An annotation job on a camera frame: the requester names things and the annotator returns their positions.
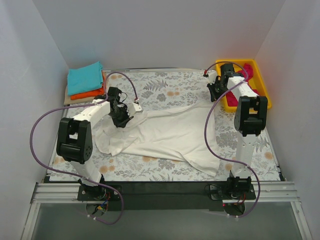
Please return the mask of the white t shirt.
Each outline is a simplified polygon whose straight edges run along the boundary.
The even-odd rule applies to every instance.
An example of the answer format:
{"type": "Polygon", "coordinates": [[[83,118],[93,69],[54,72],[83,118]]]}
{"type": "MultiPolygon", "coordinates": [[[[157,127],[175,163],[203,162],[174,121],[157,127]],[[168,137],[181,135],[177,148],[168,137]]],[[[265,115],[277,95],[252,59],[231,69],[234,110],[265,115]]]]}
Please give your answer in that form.
{"type": "Polygon", "coordinates": [[[204,139],[206,118],[211,103],[136,114],[126,127],[117,128],[105,118],[95,133],[95,144],[104,154],[119,153],[187,162],[214,177],[220,160],[207,148],[204,139]]]}

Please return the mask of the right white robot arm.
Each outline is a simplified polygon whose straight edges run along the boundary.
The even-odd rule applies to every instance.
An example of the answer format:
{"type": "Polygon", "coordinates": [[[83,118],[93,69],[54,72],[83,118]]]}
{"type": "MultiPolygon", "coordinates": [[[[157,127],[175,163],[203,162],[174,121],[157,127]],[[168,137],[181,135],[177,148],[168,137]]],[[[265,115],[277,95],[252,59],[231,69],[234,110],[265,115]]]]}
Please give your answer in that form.
{"type": "Polygon", "coordinates": [[[213,199],[242,199],[255,198],[251,176],[253,151],[262,130],[266,127],[268,99],[255,93],[247,80],[246,71],[237,73],[235,63],[220,61],[220,74],[213,76],[208,69],[204,77],[208,78],[207,88],[210,100],[217,104],[222,97],[232,93],[237,99],[234,115],[234,128],[237,132],[237,147],[235,159],[231,161],[232,168],[229,177],[210,191],[213,199]]]}

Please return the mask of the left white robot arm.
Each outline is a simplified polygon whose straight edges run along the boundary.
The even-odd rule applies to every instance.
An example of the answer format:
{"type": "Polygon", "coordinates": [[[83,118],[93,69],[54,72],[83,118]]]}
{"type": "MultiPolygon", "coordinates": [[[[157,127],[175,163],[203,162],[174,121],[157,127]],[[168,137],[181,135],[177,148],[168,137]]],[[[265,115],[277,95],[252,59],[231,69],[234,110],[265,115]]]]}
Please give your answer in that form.
{"type": "Polygon", "coordinates": [[[92,106],[59,122],[56,152],[74,167],[80,175],[79,183],[84,192],[95,200],[103,199],[107,191],[101,184],[104,182],[103,175],[91,160],[92,128],[105,116],[111,117],[113,127],[124,128],[127,125],[133,117],[128,114],[127,105],[121,102],[122,93],[119,88],[110,87],[107,95],[95,97],[92,106]]]}

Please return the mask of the magenta t shirt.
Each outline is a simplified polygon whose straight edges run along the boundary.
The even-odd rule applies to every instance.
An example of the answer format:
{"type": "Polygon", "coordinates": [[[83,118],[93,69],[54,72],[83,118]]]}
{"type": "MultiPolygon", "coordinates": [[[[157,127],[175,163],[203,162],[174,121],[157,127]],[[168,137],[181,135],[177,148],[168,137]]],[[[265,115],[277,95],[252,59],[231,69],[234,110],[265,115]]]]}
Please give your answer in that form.
{"type": "MultiPolygon", "coordinates": [[[[248,74],[248,79],[246,82],[249,83],[249,80],[254,76],[253,67],[249,63],[245,63],[243,65],[243,69],[248,74]]],[[[236,73],[243,75],[243,77],[246,76],[246,74],[243,70],[238,70],[236,73]]],[[[227,104],[229,107],[237,107],[238,106],[238,100],[231,91],[226,94],[226,99],[227,99],[227,104]]]]}

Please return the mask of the folded orange t shirt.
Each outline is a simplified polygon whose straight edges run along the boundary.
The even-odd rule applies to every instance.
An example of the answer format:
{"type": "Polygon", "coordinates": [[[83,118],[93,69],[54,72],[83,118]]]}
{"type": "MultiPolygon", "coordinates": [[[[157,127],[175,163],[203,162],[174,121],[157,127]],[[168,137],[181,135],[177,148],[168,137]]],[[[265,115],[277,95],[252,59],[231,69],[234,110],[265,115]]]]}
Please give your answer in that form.
{"type": "Polygon", "coordinates": [[[105,92],[103,86],[104,85],[102,84],[102,87],[99,88],[99,89],[95,89],[95,90],[91,90],[91,91],[87,91],[87,92],[82,92],[82,93],[77,93],[77,94],[71,95],[70,99],[71,100],[82,100],[82,99],[85,99],[85,98],[92,98],[92,97],[96,97],[98,95],[103,95],[104,92],[105,92]]]}

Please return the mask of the yellow plastic bin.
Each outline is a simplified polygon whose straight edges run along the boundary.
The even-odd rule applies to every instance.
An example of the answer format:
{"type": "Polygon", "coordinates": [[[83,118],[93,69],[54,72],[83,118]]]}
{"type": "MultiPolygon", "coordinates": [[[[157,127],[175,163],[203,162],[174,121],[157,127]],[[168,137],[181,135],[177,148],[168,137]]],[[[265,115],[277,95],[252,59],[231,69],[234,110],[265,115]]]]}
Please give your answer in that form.
{"type": "MultiPolygon", "coordinates": [[[[253,68],[253,77],[249,80],[248,85],[253,89],[255,93],[257,93],[260,96],[265,96],[267,97],[268,103],[267,103],[267,109],[269,110],[272,107],[272,101],[270,99],[269,93],[267,91],[265,82],[261,76],[259,67],[254,59],[245,59],[245,58],[240,58],[240,59],[218,59],[215,62],[234,62],[241,67],[244,66],[245,63],[248,63],[252,66],[253,68]]],[[[222,105],[224,107],[224,110],[228,113],[234,113],[236,111],[235,106],[228,106],[227,98],[224,96],[222,98],[222,105]]]]}

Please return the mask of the floral patterned table mat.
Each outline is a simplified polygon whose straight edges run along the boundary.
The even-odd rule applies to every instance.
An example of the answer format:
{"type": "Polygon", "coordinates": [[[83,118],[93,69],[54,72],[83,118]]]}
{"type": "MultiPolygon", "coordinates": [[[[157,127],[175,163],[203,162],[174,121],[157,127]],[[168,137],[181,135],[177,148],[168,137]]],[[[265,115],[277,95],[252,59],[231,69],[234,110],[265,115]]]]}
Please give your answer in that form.
{"type": "MultiPolygon", "coordinates": [[[[126,78],[114,74],[109,78],[108,85],[122,90],[127,103],[138,96],[144,110],[165,110],[209,101],[207,82],[200,71],[149,71],[129,72],[126,78]]],[[[217,153],[224,157],[215,176],[201,172],[184,161],[122,153],[110,156],[98,149],[94,149],[91,157],[107,181],[223,181],[229,176],[231,160],[236,156],[234,115],[226,112],[219,103],[211,119],[216,123],[217,153]]],[[[280,180],[278,162],[265,131],[255,144],[251,166],[255,171],[253,180],[280,180]]]]}

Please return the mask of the folded teal t shirt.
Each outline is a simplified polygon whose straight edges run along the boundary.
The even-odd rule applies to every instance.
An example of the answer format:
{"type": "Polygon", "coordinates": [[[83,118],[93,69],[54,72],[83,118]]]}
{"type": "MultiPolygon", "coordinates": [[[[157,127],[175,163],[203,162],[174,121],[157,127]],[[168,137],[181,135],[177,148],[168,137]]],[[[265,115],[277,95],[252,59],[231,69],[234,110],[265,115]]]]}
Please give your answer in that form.
{"type": "Polygon", "coordinates": [[[97,61],[78,69],[69,69],[67,92],[69,96],[100,89],[103,84],[103,65],[97,61]]]}

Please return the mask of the folded beige t shirt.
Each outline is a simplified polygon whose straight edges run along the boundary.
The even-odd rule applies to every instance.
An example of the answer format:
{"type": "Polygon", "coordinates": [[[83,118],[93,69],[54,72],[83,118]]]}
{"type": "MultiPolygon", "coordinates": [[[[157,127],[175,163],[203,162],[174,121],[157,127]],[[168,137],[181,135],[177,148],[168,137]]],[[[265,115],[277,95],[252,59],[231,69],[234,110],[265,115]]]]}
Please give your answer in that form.
{"type": "Polygon", "coordinates": [[[95,97],[88,97],[84,99],[71,100],[71,96],[68,95],[68,87],[65,88],[64,105],[79,104],[79,103],[91,103],[95,97]]]}

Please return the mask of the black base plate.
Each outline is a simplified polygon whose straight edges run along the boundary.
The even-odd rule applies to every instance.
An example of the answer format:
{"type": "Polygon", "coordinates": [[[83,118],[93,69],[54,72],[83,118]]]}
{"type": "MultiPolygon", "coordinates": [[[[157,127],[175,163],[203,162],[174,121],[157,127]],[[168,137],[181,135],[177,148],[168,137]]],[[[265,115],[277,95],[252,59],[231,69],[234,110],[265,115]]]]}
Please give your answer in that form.
{"type": "Polygon", "coordinates": [[[105,188],[105,196],[93,199],[80,185],[77,200],[80,202],[104,203],[109,211],[125,210],[210,210],[223,211],[223,201],[243,206],[245,199],[214,199],[211,190],[225,181],[111,181],[105,188]]]}

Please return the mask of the aluminium frame rail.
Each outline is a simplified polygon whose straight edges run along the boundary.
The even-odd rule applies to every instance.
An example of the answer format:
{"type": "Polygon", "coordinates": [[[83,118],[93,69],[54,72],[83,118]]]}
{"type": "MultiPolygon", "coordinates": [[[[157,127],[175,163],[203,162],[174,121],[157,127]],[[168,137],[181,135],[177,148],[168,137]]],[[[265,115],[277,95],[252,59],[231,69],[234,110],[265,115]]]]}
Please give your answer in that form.
{"type": "Polygon", "coordinates": [[[114,182],[101,221],[96,200],[75,182],[38,183],[24,240],[310,240],[295,185],[254,185],[242,205],[213,195],[217,182],[114,182]],[[245,215],[233,218],[235,210],[245,215]]]}

